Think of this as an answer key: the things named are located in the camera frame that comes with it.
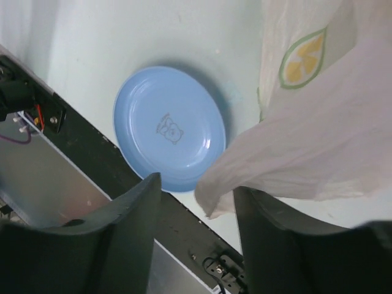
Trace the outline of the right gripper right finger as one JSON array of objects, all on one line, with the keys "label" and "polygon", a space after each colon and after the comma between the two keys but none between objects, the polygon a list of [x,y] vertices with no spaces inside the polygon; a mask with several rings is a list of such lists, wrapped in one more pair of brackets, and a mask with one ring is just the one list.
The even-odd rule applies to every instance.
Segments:
[{"label": "right gripper right finger", "polygon": [[391,292],[391,222],[343,228],[247,187],[234,201],[250,293]]}]

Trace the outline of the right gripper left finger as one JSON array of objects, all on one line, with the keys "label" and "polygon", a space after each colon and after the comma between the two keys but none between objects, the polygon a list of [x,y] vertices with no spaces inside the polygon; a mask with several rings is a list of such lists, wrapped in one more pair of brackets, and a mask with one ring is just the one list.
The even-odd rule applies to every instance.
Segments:
[{"label": "right gripper left finger", "polygon": [[161,199],[153,173],[60,227],[1,222],[2,293],[145,293]]}]

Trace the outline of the white plastic bag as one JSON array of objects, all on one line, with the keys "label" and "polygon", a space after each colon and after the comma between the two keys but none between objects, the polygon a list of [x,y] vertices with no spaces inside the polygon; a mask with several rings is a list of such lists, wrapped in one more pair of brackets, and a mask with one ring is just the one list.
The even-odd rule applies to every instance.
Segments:
[{"label": "white plastic bag", "polygon": [[208,218],[245,186],[279,198],[391,190],[391,2],[262,1],[260,122],[204,173]]}]

